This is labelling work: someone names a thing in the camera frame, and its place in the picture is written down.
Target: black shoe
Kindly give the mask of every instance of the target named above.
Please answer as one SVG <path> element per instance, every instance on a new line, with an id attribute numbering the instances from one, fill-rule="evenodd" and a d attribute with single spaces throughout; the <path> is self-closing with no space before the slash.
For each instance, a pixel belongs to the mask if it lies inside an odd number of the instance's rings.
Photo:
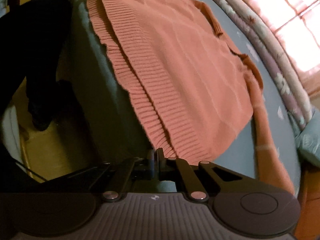
<path id="1" fill-rule="evenodd" d="M 75 99 L 70 82 L 59 80 L 57 82 L 57 94 L 48 104 L 37 104 L 29 101 L 28 111 L 32 115 L 33 126 L 39 130 L 46 130 L 55 115 L 66 106 L 71 100 Z"/>

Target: pink knit sweater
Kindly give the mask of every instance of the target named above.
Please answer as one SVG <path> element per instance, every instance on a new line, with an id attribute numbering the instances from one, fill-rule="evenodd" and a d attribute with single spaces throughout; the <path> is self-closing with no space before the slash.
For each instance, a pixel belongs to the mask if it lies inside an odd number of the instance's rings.
<path id="1" fill-rule="evenodd" d="M 87 0 L 87 7 L 117 81 L 128 91 L 154 148 L 190 164 L 212 161 L 230 146 L 253 110 L 262 107 L 257 133 L 260 125 L 267 132 L 258 145 L 260 179 L 293 192 L 271 137 L 260 73 L 206 4 Z"/>

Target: wooden floor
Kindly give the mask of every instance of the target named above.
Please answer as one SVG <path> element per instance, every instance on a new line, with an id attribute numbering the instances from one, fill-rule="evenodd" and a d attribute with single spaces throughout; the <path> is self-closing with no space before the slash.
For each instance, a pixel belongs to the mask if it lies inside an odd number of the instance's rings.
<path id="1" fill-rule="evenodd" d="M 60 76 L 68 78 L 67 57 L 62 54 Z M 27 111 L 26 81 L 15 95 L 18 122 L 26 138 L 27 158 L 30 168 L 46 179 L 53 179 L 86 167 L 97 161 L 97 155 L 81 107 L 72 103 L 44 132 L 36 131 Z"/>

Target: mattress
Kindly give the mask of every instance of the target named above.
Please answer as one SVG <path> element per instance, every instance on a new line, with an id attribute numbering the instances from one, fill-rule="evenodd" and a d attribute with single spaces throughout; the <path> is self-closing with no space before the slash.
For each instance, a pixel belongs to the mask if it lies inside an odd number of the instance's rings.
<path id="1" fill-rule="evenodd" d="M 83 108 L 93 140 L 101 157 L 119 162 L 126 157 L 145 157 L 151 145 L 139 124 L 128 94 L 116 82 L 106 48 L 92 29 L 86 0 L 70 0 L 73 16 L 67 47 L 71 56 L 71 76 L 76 96 Z M 281 161 L 284 163 L 296 192 L 300 187 L 300 160 L 294 134 L 277 87 L 246 36 L 212 0 L 207 3 L 225 32 L 242 53 L 248 54 L 264 82 L 264 98 L 270 128 Z M 254 123 L 250 121 L 236 140 L 219 158 L 218 165 L 256 178 Z"/>

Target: gray fitted sheet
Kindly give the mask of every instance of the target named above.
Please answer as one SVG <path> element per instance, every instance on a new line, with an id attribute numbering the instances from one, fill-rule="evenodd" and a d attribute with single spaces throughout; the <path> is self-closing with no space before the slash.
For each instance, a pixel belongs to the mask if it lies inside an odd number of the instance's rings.
<path id="1" fill-rule="evenodd" d="M 129 102 L 127 93 L 116 82 L 106 48 L 94 34 L 86 0 L 73 4 L 72 31 L 68 48 L 72 59 L 72 82 L 101 156 L 119 162 L 129 156 L 145 156 L 150 144 Z M 264 98 L 270 128 L 284 163 L 295 185 L 300 186 L 300 162 L 292 127 L 278 90 L 259 56 L 245 35 L 212 0 L 207 3 L 223 29 L 242 53 L 248 54 L 259 68 L 264 82 Z M 256 177 L 254 121 L 239 134 L 215 163 L 246 176 Z"/>

